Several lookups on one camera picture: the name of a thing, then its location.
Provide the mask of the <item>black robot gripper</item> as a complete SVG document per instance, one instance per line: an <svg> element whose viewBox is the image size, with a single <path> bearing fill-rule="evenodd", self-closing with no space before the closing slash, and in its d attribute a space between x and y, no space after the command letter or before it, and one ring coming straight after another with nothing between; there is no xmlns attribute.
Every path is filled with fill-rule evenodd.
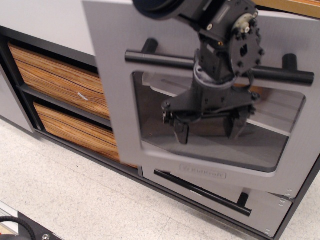
<svg viewBox="0 0 320 240"><path fill-rule="evenodd" d="M235 80L217 84L205 72L194 72L189 90L161 104L163 121L173 126L180 144L188 143L189 124L204 118L226 118L226 136L239 137L261 96L250 85L234 86Z"/></svg>

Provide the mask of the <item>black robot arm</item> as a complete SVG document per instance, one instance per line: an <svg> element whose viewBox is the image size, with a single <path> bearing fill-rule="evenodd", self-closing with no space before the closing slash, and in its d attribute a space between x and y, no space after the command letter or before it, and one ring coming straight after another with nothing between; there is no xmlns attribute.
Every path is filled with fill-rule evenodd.
<svg viewBox="0 0 320 240"><path fill-rule="evenodd" d="M258 11L250 0L136 0L138 12L153 20L175 19L198 34L190 89L162 103L163 121L187 144L189 125L202 119L223 118L229 139L236 139L254 114L259 100L249 86L235 81L261 63L264 50L257 28Z"/></svg>

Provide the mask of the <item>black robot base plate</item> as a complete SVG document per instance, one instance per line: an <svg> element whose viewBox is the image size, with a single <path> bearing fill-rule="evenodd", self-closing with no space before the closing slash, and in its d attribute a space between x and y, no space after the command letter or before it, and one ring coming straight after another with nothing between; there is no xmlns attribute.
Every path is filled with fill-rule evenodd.
<svg viewBox="0 0 320 240"><path fill-rule="evenodd" d="M37 240L41 240L44 235L49 235L50 240L61 240L58 235L54 232L50 231L49 229L45 228L44 226L40 225L36 221L32 220L28 216L24 215L21 212L17 213L17 217L23 221L25 221L33 230L35 237Z"/></svg>

